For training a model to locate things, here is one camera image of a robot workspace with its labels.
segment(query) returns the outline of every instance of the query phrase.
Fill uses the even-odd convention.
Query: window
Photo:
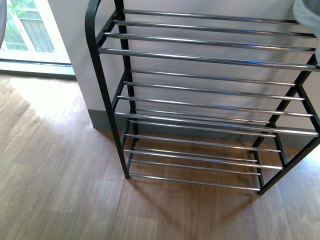
[[[0,58],[70,63],[47,0],[7,0]]]

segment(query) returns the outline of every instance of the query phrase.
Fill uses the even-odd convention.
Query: laminate flooring
[[[320,149],[258,196],[214,186],[126,180],[111,131],[93,128],[76,81],[0,75],[0,124],[0,240],[320,239]],[[183,150],[142,139],[137,145]],[[229,154],[224,148],[208,151]],[[264,157],[275,161],[268,154]],[[137,163],[131,170],[257,186],[256,179],[230,179],[225,173]]]

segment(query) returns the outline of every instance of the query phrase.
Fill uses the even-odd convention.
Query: metal rod
[[[211,167],[171,164],[171,163],[163,163],[163,162],[155,162],[155,161],[142,161],[142,160],[135,160],[135,159],[131,159],[131,162],[139,163],[139,164],[151,164],[151,165],[160,165],[160,166],[167,166],[167,167],[186,168],[186,169],[208,170],[208,171],[223,172],[223,173],[229,173],[229,174],[260,176],[260,174],[257,172],[233,171],[233,170],[218,169],[218,168],[211,168]]]
[[[251,60],[228,59],[228,58],[219,58],[219,57],[211,57],[211,56],[190,56],[190,55],[178,55],[178,54],[170,54],[170,53],[155,53],[155,52],[147,52],[147,51],[113,49],[113,48],[100,48],[99,53],[122,55],[122,56],[133,56],[133,57],[173,59],[173,60],[215,63],[215,64],[251,66],[251,67],[260,67],[260,68],[320,72],[319,66],[296,64],[296,63],[251,61]]]
[[[213,146],[213,147],[222,147],[222,148],[249,150],[249,151],[262,151],[262,152],[273,152],[273,153],[280,152],[280,150],[277,150],[277,149],[266,149],[266,148],[251,147],[251,146],[229,145],[229,144],[220,144],[220,143],[205,142],[205,141],[192,141],[192,140],[167,138],[167,137],[156,137],[156,136],[145,136],[145,135],[134,135],[134,134],[126,134],[126,136],[131,137],[131,138],[137,138],[137,139],[161,140],[161,141],[170,141],[170,142],[185,143],[185,144],[199,144],[199,145],[207,145],[207,146]]]
[[[170,128],[181,128],[181,129],[193,129],[193,130],[200,130],[200,131],[226,133],[226,134],[261,136],[261,137],[265,137],[265,138],[275,138],[276,137],[276,135],[263,134],[263,133],[258,133],[258,132],[231,131],[231,130],[225,130],[225,129],[208,128],[208,127],[200,127],[200,126],[173,125],[173,124],[157,123],[157,122],[150,122],[150,121],[138,121],[138,120],[137,121],[130,120],[130,122],[133,124],[151,125],[151,126],[159,126],[159,127],[170,127]]]
[[[114,94],[112,102],[111,102],[113,111],[117,107],[117,104],[118,104],[118,101],[119,101],[118,96],[121,95],[122,90],[124,89],[124,81],[127,80],[129,73],[130,73],[130,71],[124,70],[123,75],[122,75],[122,77],[121,77],[121,79],[119,81],[118,87],[116,88],[115,94]]]
[[[209,79],[209,80],[240,82],[240,83],[249,83],[249,84],[276,85],[279,87],[281,87],[281,86],[294,87],[295,86],[294,83],[289,83],[289,82],[261,81],[261,80],[252,80],[252,79],[220,77],[220,76],[205,76],[205,75],[198,75],[198,74],[185,74],[185,73],[162,72],[162,71],[145,71],[145,70],[138,70],[138,69],[131,69],[131,72],[137,73],[137,74],[154,74],[154,75],[164,75],[164,76],[170,76],[170,77]]]
[[[124,9],[124,14],[149,15],[149,16],[164,16],[164,17],[181,17],[181,18],[195,18],[195,19],[211,19],[224,20],[236,22],[250,22],[250,23],[265,23],[265,24],[298,24],[295,20],[288,19],[269,19],[269,18],[253,18],[242,16],[223,16],[212,14],[193,14],[185,12],[167,12],[167,11],[149,11],[149,10],[132,10]]]
[[[184,91],[191,91],[191,92],[235,95],[235,96],[253,97],[253,98],[265,98],[265,99],[289,100],[289,101],[305,100],[303,97],[294,97],[294,96],[264,95],[264,94],[256,94],[256,93],[249,93],[249,92],[214,90],[214,89],[182,87],[182,86],[168,86],[168,85],[160,85],[160,84],[145,84],[145,83],[127,82],[127,81],[123,82],[123,84],[129,85],[129,86],[135,86],[135,87],[184,90]]]
[[[226,161],[226,160],[218,160],[211,158],[201,158],[201,157],[193,157],[193,156],[180,156],[180,155],[170,155],[170,154],[160,154],[154,152],[147,151],[136,151],[136,150],[123,150],[127,153],[137,154],[137,155],[147,155],[147,156],[155,156],[155,157],[164,157],[164,158],[174,158],[174,159],[184,159],[184,160],[194,160],[200,162],[209,162],[214,164],[226,164],[226,165],[235,165],[249,168],[263,168],[263,169],[277,169],[282,170],[283,168],[280,166],[271,166],[271,165],[261,165],[261,164],[252,164],[247,162],[234,162],[234,161]]]
[[[127,118],[126,122],[125,122],[125,126],[124,129],[122,131],[122,135],[120,138],[120,143],[121,143],[121,147],[123,148],[125,145],[125,141],[126,141],[126,134],[128,133],[128,130],[130,128],[130,118]]]
[[[173,117],[165,117],[165,116],[161,117],[161,116],[131,114],[131,113],[122,113],[122,112],[115,112],[114,114],[120,117],[128,117],[128,118],[136,118],[136,119],[148,119],[148,120],[152,119],[152,120],[160,120],[160,121],[179,122],[179,123],[202,124],[202,125],[220,126],[220,127],[226,127],[226,128],[238,128],[243,130],[264,131],[268,133],[305,135],[305,136],[312,136],[312,137],[319,136],[319,133],[317,132],[277,129],[277,128],[264,127],[264,126],[248,126],[248,125],[241,125],[236,123],[233,124],[233,123],[225,123],[225,122],[202,121],[202,120],[193,120],[193,119],[186,119],[186,118],[173,118]]]
[[[190,156],[197,156],[197,157],[206,157],[206,158],[213,158],[213,159],[225,159],[225,160],[244,161],[244,162],[257,162],[257,160],[245,159],[245,158],[236,158],[236,157],[229,157],[229,156],[216,156],[216,155],[208,155],[208,154],[192,153],[192,152],[169,151],[169,150],[145,148],[145,147],[138,147],[138,146],[135,146],[134,149],[135,150],[142,150],[142,151],[151,151],[151,152],[160,152],[160,153],[170,153],[170,154],[181,154],[181,155],[190,155]]]
[[[135,148],[135,145],[137,143],[137,138],[134,138],[132,140],[132,144],[131,144],[131,150],[133,150]],[[130,153],[129,157],[128,157],[128,162],[126,164],[126,168],[128,169],[128,171],[130,171],[130,166],[131,166],[131,161],[132,161],[132,157],[133,157],[133,153]]]
[[[236,42],[195,40],[195,39],[185,39],[185,38],[145,36],[145,35],[120,34],[120,33],[109,33],[109,32],[106,32],[105,36],[107,38],[126,39],[126,40],[195,44],[195,45],[207,45],[207,46],[227,47],[227,48],[269,50],[269,51],[282,51],[282,52],[307,53],[307,54],[310,54],[310,53],[313,54],[316,51],[314,47],[258,45],[258,44],[246,44],[246,43],[236,43]]]
[[[313,116],[312,114],[308,114],[308,113],[262,110],[262,109],[254,109],[254,108],[246,108],[246,107],[238,107],[238,106],[213,105],[213,104],[207,104],[207,103],[169,101],[169,100],[149,99],[149,98],[140,98],[140,97],[131,97],[131,96],[118,96],[118,98],[122,100],[129,100],[129,101],[159,103],[159,104],[174,104],[174,105],[182,105],[182,106],[241,111],[241,112],[259,113],[259,114],[274,114],[274,115],[281,115],[281,116],[296,116],[296,117],[308,117],[308,118]]]
[[[257,151],[252,151],[252,153],[254,155],[254,158],[256,159],[257,164],[260,164],[259,153]],[[264,175],[262,173],[262,169],[257,167],[256,172],[260,174],[260,176],[258,177],[259,184],[260,184],[260,188],[263,188],[263,186],[265,185],[265,180],[264,180]]]
[[[113,23],[115,25],[133,26],[133,27],[184,29],[184,30],[197,30],[197,31],[229,33],[229,34],[248,34],[248,35],[262,35],[262,36],[271,36],[271,37],[316,39],[316,36],[314,34],[304,33],[304,32],[260,31],[260,30],[247,30],[247,29],[236,29],[236,28],[225,28],[225,27],[191,26],[191,25],[179,25],[179,24],[169,24],[169,23],[121,21],[121,20],[114,20]]]
[[[297,93],[299,96],[304,96],[305,100],[302,101],[304,109],[306,110],[307,113],[313,114],[313,116],[310,118],[311,123],[312,123],[314,129],[318,133],[320,133],[320,118],[319,118],[317,111],[313,107],[313,104],[311,103],[311,101],[310,101],[310,99],[309,99],[309,97],[308,97],[308,95],[302,85],[299,85],[297,87]]]
[[[130,173],[129,175],[130,177],[138,177],[138,178],[146,178],[146,179],[167,180],[167,181],[180,182],[180,183],[201,184],[201,185],[224,187],[224,188],[231,188],[231,189],[260,191],[260,188],[245,187],[245,186],[232,186],[232,185],[217,184],[217,183],[210,183],[210,182],[203,182],[203,181],[189,181],[189,180],[182,180],[182,179],[175,179],[175,178],[141,175],[136,173]]]
[[[282,166],[285,167],[285,165],[287,165],[287,163],[288,163],[288,159],[287,159],[287,156],[286,156],[286,153],[285,153],[284,147],[282,145],[279,134],[275,133],[275,136],[276,137],[274,138],[274,142],[275,142],[276,148],[281,150],[281,152],[279,152],[279,158],[280,158]]]
[[[174,112],[174,111],[160,111],[160,110],[150,110],[150,109],[141,109],[141,108],[136,108],[135,110],[138,112],[146,112],[146,113],[170,114],[170,115],[178,115],[178,116],[197,117],[197,118],[221,119],[221,120],[239,121],[239,122],[247,122],[247,123],[261,123],[261,124],[268,124],[269,123],[268,121],[263,121],[263,120],[209,116],[209,115],[204,115],[204,114],[191,114],[191,113]]]
[[[317,65],[317,59],[316,55],[313,54],[310,59],[307,62],[307,65]],[[309,75],[311,74],[310,71],[301,71],[299,75],[296,77],[294,81],[294,86],[290,87],[287,93],[285,94],[286,96],[293,97],[297,94],[298,91],[298,86],[302,86],[304,82],[307,80]],[[289,105],[290,101],[287,100],[282,100],[279,104],[279,106],[276,108],[277,111],[284,111],[287,106]],[[269,123],[267,123],[266,127],[272,127],[272,124],[276,124],[277,120],[279,119],[279,115],[273,114],[270,119]],[[263,137],[258,137],[256,141],[253,143],[253,147],[259,147],[260,144],[263,142],[264,138]]]
[[[304,159],[309,153],[311,153],[320,144],[320,138],[314,137],[300,152],[298,152],[287,163],[282,171],[276,173],[258,192],[259,195],[264,194],[270,189],[276,182],[278,182],[284,175],[286,175],[294,166],[296,166],[302,159]]]

